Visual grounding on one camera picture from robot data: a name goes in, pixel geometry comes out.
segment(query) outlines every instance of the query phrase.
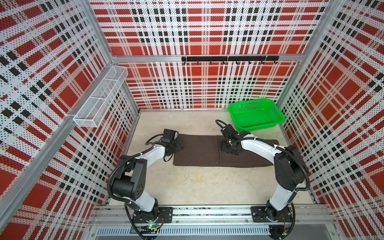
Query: cable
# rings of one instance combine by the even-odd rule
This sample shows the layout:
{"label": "cable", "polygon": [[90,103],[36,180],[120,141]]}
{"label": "cable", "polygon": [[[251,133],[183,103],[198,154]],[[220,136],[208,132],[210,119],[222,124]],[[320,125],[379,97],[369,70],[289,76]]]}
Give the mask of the cable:
{"label": "cable", "polygon": [[145,145],[149,145],[149,144],[152,144],[153,145],[153,143],[152,142],[150,142],[152,139],[154,139],[155,137],[159,137],[159,136],[162,136],[162,135],[164,135],[163,133],[160,133],[160,134],[158,134],[158,135],[155,135],[155,136],[153,136],[153,137],[151,137],[150,139],[148,139],[146,142],[145,142]]}
{"label": "cable", "polygon": [[[257,137],[243,137],[241,139],[238,139],[238,140],[235,140],[233,141],[231,144],[236,144],[238,142],[241,142],[243,140],[257,140],[257,141],[260,141],[260,142],[263,142],[263,143],[266,143],[268,145],[270,145],[271,147],[275,147],[275,145],[273,143],[270,143],[268,141],[265,141],[264,139],[261,139],[261,138],[257,138]],[[288,150],[286,150],[285,148],[281,148],[279,146],[276,146],[276,149],[277,150],[280,150],[282,153],[284,153],[285,155],[288,155],[300,168],[301,172],[303,173],[304,175],[304,179],[305,179],[305,184],[306,186],[305,187],[298,187],[298,188],[295,188],[295,192],[298,192],[298,191],[308,191],[310,186],[311,186],[311,182],[310,182],[310,179],[308,177],[308,173],[307,171],[305,170],[304,166],[297,160],[297,158]]]}
{"label": "cable", "polygon": [[139,237],[141,237],[141,239],[143,240],[147,240],[146,237],[144,237],[141,232],[138,230],[138,228],[136,227],[136,225],[133,223],[132,221],[132,218],[131,218],[131,215],[129,214],[129,211],[128,211],[128,206],[127,206],[127,202],[124,203],[124,208],[125,208],[125,211],[127,212],[127,215],[128,215],[128,219],[129,219],[129,222],[131,223],[133,229],[136,231],[137,235],[139,235]]}
{"label": "cable", "polygon": [[221,127],[221,129],[223,129],[226,125],[228,125],[228,124],[226,124],[225,122],[223,122],[223,121],[221,121],[221,120],[215,120],[215,122],[216,122],[217,125],[219,125],[219,127]]}
{"label": "cable", "polygon": [[163,160],[164,160],[164,162],[168,162],[172,157],[173,157],[173,153],[172,153],[172,155],[169,157],[168,160],[166,160],[166,157],[165,157],[165,156],[163,157]]}
{"label": "cable", "polygon": [[296,221],[296,212],[295,212],[295,207],[293,205],[293,202],[291,203],[291,207],[292,207],[292,225],[291,227],[289,228],[288,232],[286,233],[285,236],[283,236],[281,239],[284,239],[286,238],[292,231],[293,229],[293,226],[295,225],[295,221]]}
{"label": "cable", "polygon": [[293,203],[291,203],[291,207],[292,207],[292,225],[291,225],[291,227],[288,229],[287,233],[283,237],[279,237],[276,240],[282,240],[282,239],[286,238],[291,233],[291,231],[293,229],[293,226],[295,225],[296,212],[295,212],[295,207],[294,207]]}
{"label": "cable", "polygon": [[166,218],[164,217],[164,215],[160,214],[160,216],[163,217],[163,223],[161,224],[161,226],[159,226],[158,228],[156,228],[155,232],[158,231],[158,230],[164,225],[164,222],[165,222],[165,219],[166,219]]}

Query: black mounting plate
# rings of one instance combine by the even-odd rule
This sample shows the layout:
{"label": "black mounting plate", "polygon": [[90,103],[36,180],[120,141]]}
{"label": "black mounting plate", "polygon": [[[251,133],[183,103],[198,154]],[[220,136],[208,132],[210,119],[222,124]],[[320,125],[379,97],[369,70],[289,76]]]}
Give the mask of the black mounting plate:
{"label": "black mounting plate", "polygon": [[[269,222],[266,218],[266,214],[264,214],[266,207],[251,207],[251,216],[253,222]],[[277,222],[292,222],[292,215],[288,208],[279,216],[279,220]]]}
{"label": "black mounting plate", "polygon": [[[173,207],[159,207],[159,212],[164,216],[164,223],[171,223],[172,222],[172,216],[173,216]],[[141,218],[140,211],[134,212],[134,216],[132,218],[132,221],[134,223],[148,223],[144,219]],[[162,223],[163,218],[160,216],[154,221],[153,223]]]}

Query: plaid wall panel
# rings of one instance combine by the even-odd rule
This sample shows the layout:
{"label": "plaid wall panel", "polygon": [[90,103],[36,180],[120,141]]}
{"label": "plaid wall panel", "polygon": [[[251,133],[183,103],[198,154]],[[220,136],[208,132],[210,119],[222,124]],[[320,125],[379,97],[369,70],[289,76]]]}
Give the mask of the plaid wall panel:
{"label": "plaid wall panel", "polygon": [[383,239],[384,3],[345,0],[282,106],[347,239]]}
{"label": "plaid wall panel", "polygon": [[106,65],[76,1],[0,3],[0,200]]}
{"label": "plaid wall panel", "polygon": [[139,108],[226,108],[256,98],[274,102],[296,62],[121,63]]}
{"label": "plaid wall panel", "polygon": [[114,55],[302,53],[328,0],[90,0]]}
{"label": "plaid wall panel", "polygon": [[119,90],[100,127],[75,127],[0,239],[80,240],[93,207],[107,195],[134,117]]}

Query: wire mesh basket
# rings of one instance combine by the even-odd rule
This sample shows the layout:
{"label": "wire mesh basket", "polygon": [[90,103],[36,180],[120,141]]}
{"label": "wire mesh basket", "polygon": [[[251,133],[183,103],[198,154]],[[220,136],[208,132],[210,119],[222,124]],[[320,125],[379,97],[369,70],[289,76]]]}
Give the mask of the wire mesh basket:
{"label": "wire mesh basket", "polygon": [[285,121],[280,109],[267,98],[232,103],[228,111],[239,132],[274,127]]}
{"label": "wire mesh basket", "polygon": [[128,76],[126,67],[112,66],[80,108],[74,121],[79,127],[98,127],[107,114],[119,88]]}

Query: brown towel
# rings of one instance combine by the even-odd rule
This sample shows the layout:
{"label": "brown towel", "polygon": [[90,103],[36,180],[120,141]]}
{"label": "brown towel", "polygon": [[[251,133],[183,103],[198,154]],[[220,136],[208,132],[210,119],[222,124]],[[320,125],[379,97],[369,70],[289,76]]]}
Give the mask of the brown towel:
{"label": "brown towel", "polygon": [[[222,152],[220,143],[224,136],[186,135],[177,136],[184,149],[175,153],[173,165],[199,167],[267,167],[273,164],[256,153],[242,150],[240,155]],[[279,144],[277,140],[268,140]]]}

